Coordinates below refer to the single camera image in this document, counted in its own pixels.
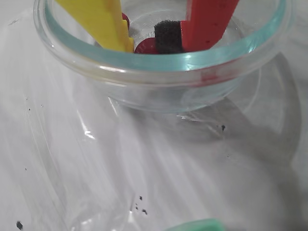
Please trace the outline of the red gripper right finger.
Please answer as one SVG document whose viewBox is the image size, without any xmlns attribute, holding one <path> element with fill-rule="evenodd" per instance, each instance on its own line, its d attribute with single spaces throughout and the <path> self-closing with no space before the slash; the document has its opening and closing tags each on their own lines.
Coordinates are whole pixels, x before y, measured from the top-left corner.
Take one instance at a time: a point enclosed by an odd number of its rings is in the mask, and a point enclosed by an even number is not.
<svg viewBox="0 0 308 231">
<path fill-rule="evenodd" d="M 238 0 L 189 0 L 186 18 L 164 20 L 154 26 L 159 54 L 209 50 L 222 38 Z"/>
</svg>

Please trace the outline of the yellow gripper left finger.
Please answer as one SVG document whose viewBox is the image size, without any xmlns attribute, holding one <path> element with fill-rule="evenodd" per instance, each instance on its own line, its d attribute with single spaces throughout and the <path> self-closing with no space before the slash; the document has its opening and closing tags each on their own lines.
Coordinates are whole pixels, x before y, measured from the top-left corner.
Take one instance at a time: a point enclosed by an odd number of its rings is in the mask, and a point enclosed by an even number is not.
<svg viewBox="0 0 308 231">
<path fill-rule="evenodd" d="M 104 49 L 134 52 L 134 39 L 122 17 L 119 0 L 58 0 L 64 8 Z"/>
</svg>

